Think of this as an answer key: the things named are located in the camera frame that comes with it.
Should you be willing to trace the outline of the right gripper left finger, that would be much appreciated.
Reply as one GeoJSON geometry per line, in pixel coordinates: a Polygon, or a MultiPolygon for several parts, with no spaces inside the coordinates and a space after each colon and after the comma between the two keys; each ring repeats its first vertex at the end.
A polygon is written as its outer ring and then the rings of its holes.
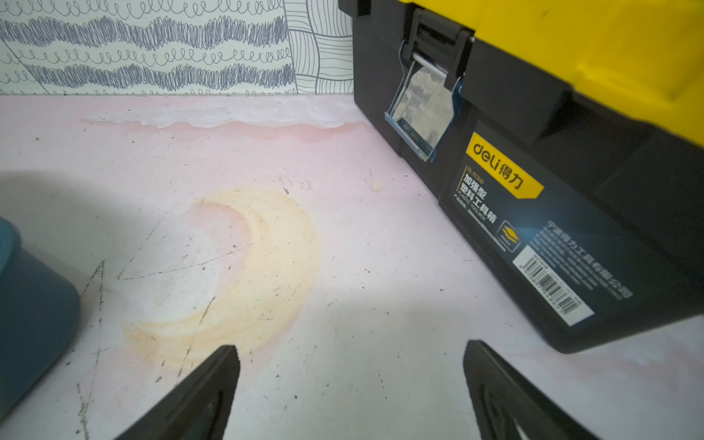
{"type": "Polygon", "coordinates": [[[221,439],[234,401],[240,362],[220,346],[120,439],[221,439]]]}

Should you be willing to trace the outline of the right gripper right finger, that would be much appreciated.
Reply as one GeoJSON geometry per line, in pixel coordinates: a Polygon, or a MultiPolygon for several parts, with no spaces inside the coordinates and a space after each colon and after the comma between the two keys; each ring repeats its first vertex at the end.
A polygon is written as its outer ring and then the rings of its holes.
{"type": "Polygon", "coordinates": [[[467,343],[463,368],[483,439],[597,438],[487,343],[467,343]]]}

